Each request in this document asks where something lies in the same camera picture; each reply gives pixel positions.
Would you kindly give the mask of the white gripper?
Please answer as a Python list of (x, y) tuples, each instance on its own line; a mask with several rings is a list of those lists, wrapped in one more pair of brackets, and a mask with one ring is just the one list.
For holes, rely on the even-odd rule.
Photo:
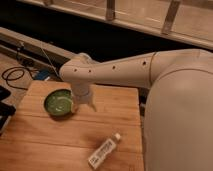
[(79, 109), (78, 104), (88, 104), (95, 112), (97, 112), (96, 106), (92, 100), (92, 91), (89, 84), (86, 83), (73, 83), (71, 85), (74, 101), (76, 103), (71, 104), (71, 112), (76, 113)]

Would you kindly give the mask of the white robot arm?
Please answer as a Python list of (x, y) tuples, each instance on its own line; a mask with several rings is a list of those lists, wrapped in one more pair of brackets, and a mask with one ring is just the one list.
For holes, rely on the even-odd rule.
[(59, 70), (77, 104), (93, 103), (90, 86), (146, 88), (146, 171), (213, 171), (213, 52), (151, 52), (108, 62), (80, 53)]

